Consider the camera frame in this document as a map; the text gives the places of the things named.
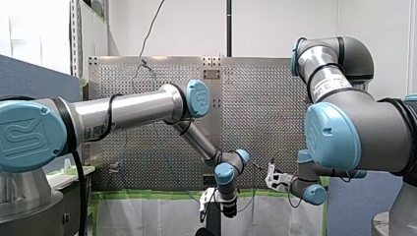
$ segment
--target sticker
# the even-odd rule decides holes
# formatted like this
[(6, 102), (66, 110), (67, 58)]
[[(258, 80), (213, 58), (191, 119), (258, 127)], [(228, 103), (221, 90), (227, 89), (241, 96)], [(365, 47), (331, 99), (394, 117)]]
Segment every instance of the sticker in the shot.
[(320, 97), (333, 90), (344, 88), (352, 88), (352, 85), (344, 77), (336, 75), (318, 82), (313, 89), (313, 98), (319, 100)]

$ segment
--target light blue joint cap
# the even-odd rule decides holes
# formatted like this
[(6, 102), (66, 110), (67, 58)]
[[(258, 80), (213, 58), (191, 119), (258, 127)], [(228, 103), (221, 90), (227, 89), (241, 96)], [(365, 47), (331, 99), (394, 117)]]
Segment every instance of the light blue joint cap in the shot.
[(322, 185), (314, 184), (309, 186), (303, 195), (303, 200), (314, 206), (322, 205), (328, 198), (325, 188)]
[(320, 102), (309, 107), (304, 123), (307, 148), (326, 168), (353, 170), (361, 157), (361, 142), (350, 118), (339, 107)]
[(236, 152), (242, 157), (242, 159), (245, 161), (245, 165), (249, 162), (249, 154), (247, 151), (243, 149), (237, 149)]
[(187, 106), (193, 117), (207, 115), (211, 108), (211, 92), (200, 80), (191, 80), (187, 84)]
[(407, 95), (404, 98), (404, 101), (417, 101), (417, 94)]
[(309, 151), (307, 149), (302, 149), (298, 151), (297, 163), (303, 164), (310, 161), (313, 161), (313, 158), (310, 156)]
[(19, 173), (44, 166), (67, 143), (61, 117), (32, 101), (0, 102), (0, 171)]
[(358, 170), (358, 172), (356, 172), (355, 176), (353, 176), (353, 178), (355, 179), (363, 179), (366, 177), (366, 175), (368, 174), (368, 171), (366, 170)]
[(229, 163), (221, 163), (214, 169), (215, 182), (219, 185), (227, 185), (234, 179), (234, 169)]

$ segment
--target robotic arm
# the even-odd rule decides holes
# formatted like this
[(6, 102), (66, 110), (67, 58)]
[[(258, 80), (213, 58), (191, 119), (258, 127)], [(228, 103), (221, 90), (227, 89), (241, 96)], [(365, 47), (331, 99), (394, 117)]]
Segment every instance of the robotic arm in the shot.
[[(210, 90), (199, 80), (184, 85), (164, 85), (152, 92), (115, 94), (109, 98), (75, 103), (62, 98), (4, 100), (0, 102), (1, 183), (6, 183), (10, 176), (17, 179), (27, 173), (37, 173), (54, 158), (76, 151), (82, 143), (99, 141), (111, 132), (165, 121), (181, 133), (207, 165), (215, 167), (217, 190), (227, 200), (224, 205), (229, 207), (234, 203), (236, 208), (235, 181), (243, 172), (249, 154), (242, 149), (232, 152), (218, 150), (189, 121), (208, 114), (210, 102)], [(36, 178), (36, 181), (46, 182), (46, 179), (43, 175), (42, 180)], [(0, 184), (0, 187), (2, 196), (16, 192), (11, 185)], [(51, 190), (45, 188), (43, 192), (50, 195)], [(37, 207), (42, 202), (26, 197), (0, 198), (0, 211), (2, 207), (17, 206), (18, 201), (36, 202), (30, 207)], [(226, 214), (229, 217), (234, 215), (236, 212)]]
[(363, 178), (365, 170), (387, 171), (415, 184), (415, 96), (375, 101), (366, 92), (374, 64), (364, 44), (351, 37), (301, 39), (292, 72), (306, 83), (313, 103), (304, 124), (308, 149), (298, 152), (296, 178), (269, 165), (270, 188), (321, 205), (327, 192), (320, 176)]

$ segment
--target pegboard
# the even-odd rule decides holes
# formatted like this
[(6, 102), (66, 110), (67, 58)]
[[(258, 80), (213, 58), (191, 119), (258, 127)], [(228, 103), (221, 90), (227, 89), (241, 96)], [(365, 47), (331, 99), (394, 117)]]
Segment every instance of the pegboard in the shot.
[[(303, 135), (306, 89), (293, 78), (289, 59), (224, 58), (222, 60), (223, 149), (244, 148), (251, 160), (295, 174)], [(266, 172), (249, 166), (239, 177), (241, 188), (264, 188)]]
[[(213, 108), (196, 121), (224, 150), (246, 149), (258, 165), (271, 158), (282, 171), (296, 170), (297, 151), (304, 147), (305, 85), (290, 75), (289, 59), (150, 57), (144, 66), (137, 57), (94, 57), (89, 60), (89, 97), (137, 93), (163, 84), (205, 80), (213, 93)], [(218, 78), (209, 77), (207, 71)], [(178, 133), (163, 122), (109, 135), (91, 145), (97, 166), (98, 190), (200, 190), (201, 158)], [(117, 173), (109, 166), (118, 162)], [(249, 166), (240, 176), (242, 188), (264, 188), (266, 172)]]

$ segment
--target green tape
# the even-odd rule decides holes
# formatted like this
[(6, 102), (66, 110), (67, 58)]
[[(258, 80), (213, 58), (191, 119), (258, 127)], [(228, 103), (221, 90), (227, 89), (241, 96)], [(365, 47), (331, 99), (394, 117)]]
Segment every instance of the green tape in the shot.
[[(195, 199), (199, 200), (203, 192), (190, 191), (188, 192)], [(253, 190), (242, 189), (238, 194), (238, 198), (252, 198), (254, 196)], [(287, 193), (279, 193), (272, 190), (257, 190), (255, 196), (262, 197), (277, 197), (287, 198)], [(106, 192), (93, 192), (91, 195), (91, 212), (92, 212), (92, 235), (96, 236), (97, 228), (97, 215), (98, 205), (102, 200), (190, 200), (190, 196), (184, 192), (164, 192), (164, 191), (152, 191), (152, 190), (121, 190), (121, 191), (106, 191)], [(328, 201), (324, 203), (323, 207), (323, 223), (322, 223), (322, 236), (327, 236), (328, 231)]]
[(328, 236), (328, 200), (323, 204), (322, 236)]
[(330, 177), (320, 177), (320, 181), (322, 182), (323, 187), (328, 187), (328, 184), (330, 183)]

